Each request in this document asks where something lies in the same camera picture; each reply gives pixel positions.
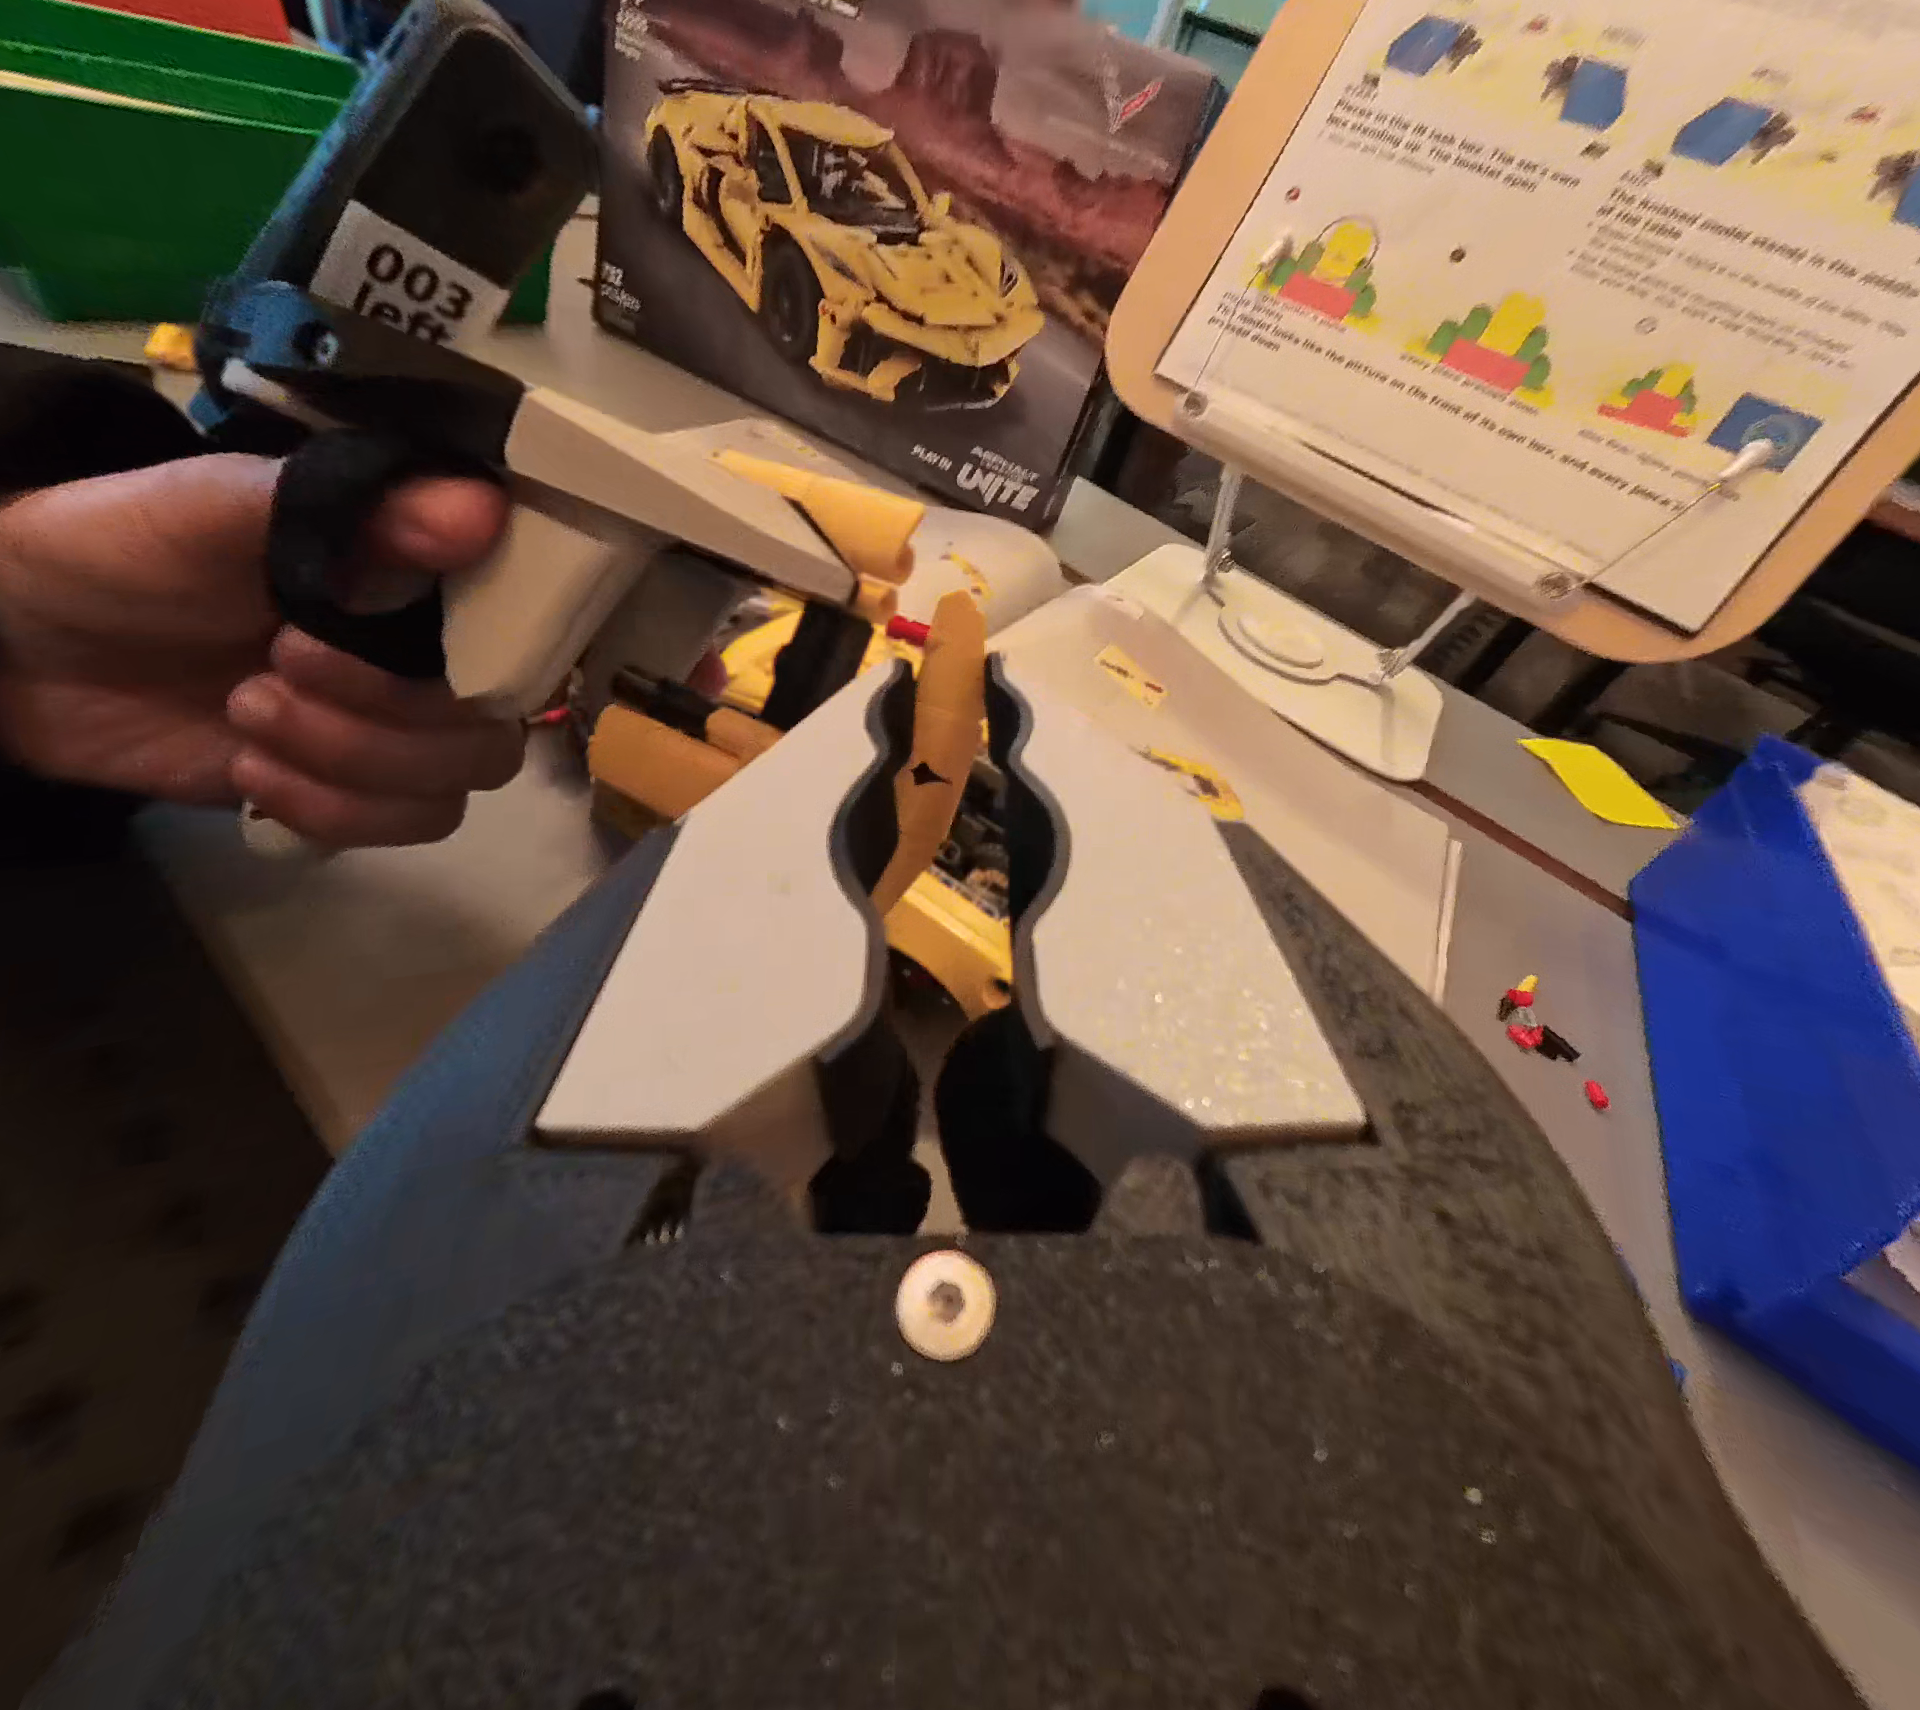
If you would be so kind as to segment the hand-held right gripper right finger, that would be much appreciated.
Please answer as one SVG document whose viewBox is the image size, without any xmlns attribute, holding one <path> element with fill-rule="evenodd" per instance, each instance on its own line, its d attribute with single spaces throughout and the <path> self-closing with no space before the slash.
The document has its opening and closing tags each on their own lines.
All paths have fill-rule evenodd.
<svg viewBox="0 0 1920 1710">
<path fill-rule="evenodd" d="M 1011 1001 L 949 1053 L 932 1118 L 975 1235 L 1079 1235 L 1139 1162 L 1371 1141 L 1340 1053 L 1191 783 L 1006 655 L 986 735 L 1008 858 Z"/>
</svg>

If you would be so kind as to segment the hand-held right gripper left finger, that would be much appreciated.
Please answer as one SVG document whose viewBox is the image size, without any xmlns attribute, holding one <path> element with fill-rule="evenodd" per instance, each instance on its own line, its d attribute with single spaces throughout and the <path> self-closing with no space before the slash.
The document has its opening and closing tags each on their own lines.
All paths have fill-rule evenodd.
<svg viewBox="0 0 1920 1710">
<path fill-rule="evenodd" d="M 875 898 L 914 710 L 909 666 L 869 669 L 647 840 L 658 864 L 535 1116 L 543 1145 L 739 1165 L 829 1233 L 923 1226 L 920 1087 Z"/>
</svg>

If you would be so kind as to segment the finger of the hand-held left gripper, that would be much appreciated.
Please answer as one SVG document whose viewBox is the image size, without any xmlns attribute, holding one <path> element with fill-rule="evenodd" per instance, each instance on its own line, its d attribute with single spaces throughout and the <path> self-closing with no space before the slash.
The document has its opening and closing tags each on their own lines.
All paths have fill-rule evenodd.
<svg viewBox="0 0 1920 1710">
<path fill-rule="evenodd" d="M 654 539 L 691 549 L 756 583 L 849 607 L 875 586 L 875 560 L 842 544 L 818 506 L 750 475 L 748 462 L 811 471 L 815 449 L 783 425 L 748 416 L 706 427 L 643 428 L 548 386 L 528 386 L 502 446 L 518 513 L 599 544 Z"/>
</svg>

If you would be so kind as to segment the yellow toy brick car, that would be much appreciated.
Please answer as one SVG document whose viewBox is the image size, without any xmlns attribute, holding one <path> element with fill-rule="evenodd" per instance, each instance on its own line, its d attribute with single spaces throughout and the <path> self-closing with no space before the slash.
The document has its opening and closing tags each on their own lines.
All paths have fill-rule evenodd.
<svg viewBox="0 0 1920 1710">
<path fill-rule="evenodd" d="M 748 598 L 720 662 L 723 701 L 761 718 L 778 658 L 804 616 L 799 598 L 762 591 Z M 1013 998 L 1013 932 L 1006 914 L 1008 858 L 1001 824 L 1001 778 L 975 760 L 963 802 L 932 863 L 884 921 L 888 949 L 934 982 L 966 1018 Z"/>
</svg>

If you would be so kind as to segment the yellow brick arm assembly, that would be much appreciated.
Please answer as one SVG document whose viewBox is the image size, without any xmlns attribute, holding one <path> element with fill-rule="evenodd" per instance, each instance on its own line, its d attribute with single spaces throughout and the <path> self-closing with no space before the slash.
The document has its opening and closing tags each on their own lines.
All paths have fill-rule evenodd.
<svg viewBox="0 0 1920 1710">
<path fill-rule="evenodd" d="M 914 569 L 924 510 L 877 487 L 723 451 L 716 460 L 804 513 L 859 583 L 854 615 L 893 616 Z M 894 778 L 897 846 L 872 900 L 888 919 L 934 864 L 964 799 L 986 723 L 988 626 L 975 596 L 944 595 L 927 626 L 914 690 L 910 752 Z"/>
</svg>

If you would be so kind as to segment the grey desk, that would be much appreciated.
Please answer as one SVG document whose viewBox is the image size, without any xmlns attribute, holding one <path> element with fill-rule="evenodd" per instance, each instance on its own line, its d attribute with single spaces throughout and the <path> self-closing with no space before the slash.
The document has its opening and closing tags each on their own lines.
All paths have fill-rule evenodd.
<svg viewBox="0 0 1920 1710">
<path fill-rule="evenodd" d="M 1518 748 L 1529 726 L 1444 690 L 1422 784 L 1404 801 L 1458 844 L 1446 1010 L 1566 1160 L 1630 1266 L 1730 1499 L 1811 1624 L 1875 1707 L 1916 1707 L 1916 1472 L 1806 1403 L 1684 1311 L 1658 1118 L 1634 992 L 1625 886 L 1652 832 L 1580 811 Z M 161 808 L 139 850 L 204 941 L 320 1141 L 342 1150 L 432 1034 L 476 998 L 604 866 L 561 748 L 420 850 L 320 863 L 249 854 L 221 815 Z M 1529 1060 L 1497 1021 L 1543 978 L 1545 1017 L 1609 1091 Z"/>
</svg>

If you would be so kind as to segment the person's left hand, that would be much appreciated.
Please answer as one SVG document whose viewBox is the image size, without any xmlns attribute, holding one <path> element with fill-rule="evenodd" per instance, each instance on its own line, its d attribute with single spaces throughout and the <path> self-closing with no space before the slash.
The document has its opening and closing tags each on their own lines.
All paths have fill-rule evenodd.
<svg viewBox="0 0 1920 1710">
<path fill-rule="evenodd" d="M 280 465 L 219 453 L 18 494 L 3 516 L 5 769 L 246 807 L 333 848 L 450 837 L 508 787 L 525 725 L 285 622 Z"/>
</svg>

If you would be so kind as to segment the open instruction booklet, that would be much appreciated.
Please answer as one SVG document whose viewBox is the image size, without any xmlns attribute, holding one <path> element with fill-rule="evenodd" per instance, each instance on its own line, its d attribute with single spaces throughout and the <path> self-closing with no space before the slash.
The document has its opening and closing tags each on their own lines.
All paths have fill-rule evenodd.
<svg viewBox="0 0 1920 1710">
<path fill-rule="evenodd" d="M 1126 747 L 1185 778 L 1195 769 L 1235 801 L 1244 832 L 1439 996 L 1453 929 L 1450 832 L 1263 710 L 1141 603 L 1058 579 L 1052 589 L 986 637 L 985 669 L 1006 655 Z"/>
</svg>

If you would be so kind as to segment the green plastic bin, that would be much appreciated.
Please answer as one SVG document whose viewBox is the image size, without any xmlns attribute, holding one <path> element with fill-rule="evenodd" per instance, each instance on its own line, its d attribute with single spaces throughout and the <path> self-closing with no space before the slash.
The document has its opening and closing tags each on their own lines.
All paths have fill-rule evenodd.
<svg viewBox="0 0 1920 1710">
<path fill-rule="evenodd" d="M 365 63 L 5 0 L 3 263 L 55 322 L 192 322 L 285 283 L 453 350 L 546 314 L 590 114 L 483 0 Z"/>
</svg>

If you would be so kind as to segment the scattered small brick pins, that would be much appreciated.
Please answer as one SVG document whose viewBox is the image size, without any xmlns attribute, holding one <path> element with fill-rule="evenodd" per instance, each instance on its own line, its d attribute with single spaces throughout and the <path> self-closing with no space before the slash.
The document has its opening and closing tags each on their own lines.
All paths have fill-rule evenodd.
<svg viewBox="0 0 1920 1710">
<path fill-rule="evenodd" d="M 1501 992 L 1497 1022 L 1506 1042 L 1529 1063 L 1573 1073 L 1578 1095 L 1592 1114 L 1607 1116 L 1613 1110 L 1609 1087 L 1584 1068 L 1586 1053 L 1545 1014 L 1539 972 L 1523 975 Z"/>
</svg>

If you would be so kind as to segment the toy car set box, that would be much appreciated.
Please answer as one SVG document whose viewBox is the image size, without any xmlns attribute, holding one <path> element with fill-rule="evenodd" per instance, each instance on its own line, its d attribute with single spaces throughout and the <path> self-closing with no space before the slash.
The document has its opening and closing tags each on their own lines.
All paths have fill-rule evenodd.
<svg viewBox="0 0 1920 1710">
<path fill-rule="evenodd" d="M 592 317 L 1028 531 L 1115 423 L 1112 313 L 1203 63 L 1030 0 L 608 0 Z"/>
</svg>

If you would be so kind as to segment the yellow paper slip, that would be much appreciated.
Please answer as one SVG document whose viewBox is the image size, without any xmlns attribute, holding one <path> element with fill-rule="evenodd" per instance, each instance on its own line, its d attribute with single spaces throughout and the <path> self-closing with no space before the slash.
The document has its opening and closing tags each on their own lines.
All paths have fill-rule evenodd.
<svg viewBox="0 0 1920 1710">
<path fill-rule="evenodd" d="M 1682 818 L 1658 801 L 1630 770 L 1591 742 L 1524 737 L 1516 748 L 1536 759 L 1583 812 L 1621 831 L 1673 834 Z"/>
</svg>

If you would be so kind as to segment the blue plastic bin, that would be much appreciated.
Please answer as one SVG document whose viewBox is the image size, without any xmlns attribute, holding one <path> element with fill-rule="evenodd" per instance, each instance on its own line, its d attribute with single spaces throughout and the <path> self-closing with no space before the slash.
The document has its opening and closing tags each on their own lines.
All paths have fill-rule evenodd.
<svg viewBox="0 0 1920 1710">
<path fill-rule="evenodd" d="M 1630 882 L 1673 1252 L 1692 1319 L 1918 1463 L 1916 1037 L 1765 737 Z"/>
</svg>

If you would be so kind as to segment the wooden document stand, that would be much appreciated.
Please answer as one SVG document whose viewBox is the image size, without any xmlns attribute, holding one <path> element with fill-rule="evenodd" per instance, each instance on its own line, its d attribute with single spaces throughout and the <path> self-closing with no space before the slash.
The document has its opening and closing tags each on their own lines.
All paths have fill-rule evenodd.
<svg viewBox="0 0 1920 1710">
<path fill-rule="evenodd" d="M 1417 671 L 1453 618 L 1484 603 L 1591 657 L 1684 662 L 1755 634 L 1916 462 L 1916 386 L 1827 478 L 1752 574 L 1682 634 L 1520 552 L 1344 473 L 1291 460 L 1280 484 L 1199 449 L 1183 391 L 1156 375 L 1280 143 L 1369 0 L 1286 0 L 1175 197 L 1108 332 L 1120 398 L 1221 462 L 1203 555 L 1165 549 L 1118 586 L 1261 707 L 1389 784 L 1429 775 L 1442 698 Z"/>
</svg>

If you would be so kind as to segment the white printed paper bags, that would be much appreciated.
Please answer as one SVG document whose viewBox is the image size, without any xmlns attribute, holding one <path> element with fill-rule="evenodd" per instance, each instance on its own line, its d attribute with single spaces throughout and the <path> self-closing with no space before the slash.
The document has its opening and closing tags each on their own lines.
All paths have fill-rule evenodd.
<svg viewBox="0 0 1920 1710">
<path fill-rule="evenodd" d="M 1818 762 L 1799 792 L 1875 976 L 1916 1046 L 1918 807 L 1842 762 Z"/>
</svg>

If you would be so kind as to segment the printed instruction sheet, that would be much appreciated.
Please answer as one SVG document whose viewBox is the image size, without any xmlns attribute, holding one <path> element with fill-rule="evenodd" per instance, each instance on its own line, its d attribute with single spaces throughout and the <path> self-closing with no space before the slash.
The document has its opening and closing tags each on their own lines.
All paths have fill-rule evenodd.
<svg viewBox="0 0 1920 1710">
<path fill-rule="evenodd" d="M 1916 389 L 1916 138 L 1916 0 L 1366 0 L 1156 375 L 1692 637 Z"/>
</svg>

